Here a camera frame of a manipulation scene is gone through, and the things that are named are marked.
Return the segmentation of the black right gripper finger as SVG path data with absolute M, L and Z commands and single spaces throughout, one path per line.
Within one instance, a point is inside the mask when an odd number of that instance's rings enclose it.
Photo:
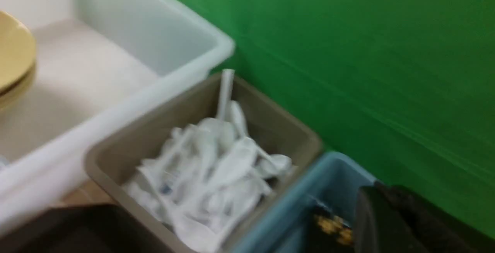
M 401 186 L 361 186 L 354 218 L 356 253 L 493 253 L 493 238 Z

